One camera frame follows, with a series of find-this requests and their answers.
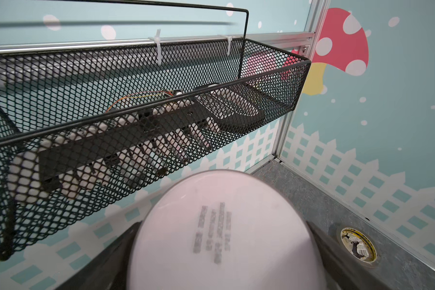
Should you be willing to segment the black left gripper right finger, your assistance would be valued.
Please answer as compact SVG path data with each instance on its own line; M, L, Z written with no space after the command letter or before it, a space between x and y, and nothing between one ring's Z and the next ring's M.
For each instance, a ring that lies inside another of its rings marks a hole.
M312 222L307 222L313 239L319 249L326 272L342 290L389 290L390 288L377 279L357 259L348 254L338 242L323 232Z

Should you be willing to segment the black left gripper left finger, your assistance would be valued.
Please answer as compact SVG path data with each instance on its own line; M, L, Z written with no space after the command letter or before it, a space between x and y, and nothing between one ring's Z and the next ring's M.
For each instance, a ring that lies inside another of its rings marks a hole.
M59 290L125 290L129 256L141 222L134 223Z

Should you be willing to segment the yellow seed jar white lid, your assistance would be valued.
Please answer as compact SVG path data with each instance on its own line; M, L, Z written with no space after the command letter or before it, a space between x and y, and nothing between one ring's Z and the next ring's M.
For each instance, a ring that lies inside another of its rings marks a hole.
M142 222L129 290L324 290L312 233L276 189L234 170L192 175Z

